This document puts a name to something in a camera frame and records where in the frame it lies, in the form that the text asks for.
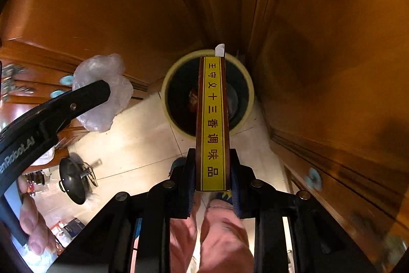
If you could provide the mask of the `person's left hand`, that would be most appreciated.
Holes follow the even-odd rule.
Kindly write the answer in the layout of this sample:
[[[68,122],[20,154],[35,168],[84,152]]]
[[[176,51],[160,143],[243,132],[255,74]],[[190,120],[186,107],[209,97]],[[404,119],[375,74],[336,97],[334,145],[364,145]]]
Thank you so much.
[[[28,182],[25,177],[18,178],[18,185],[22,198],[19,221],[22,230],[29,236],[28,248],[37,255],[42,255],[45,250],[55,253],[55,237],[38,211],[35,200],[28,194]]]

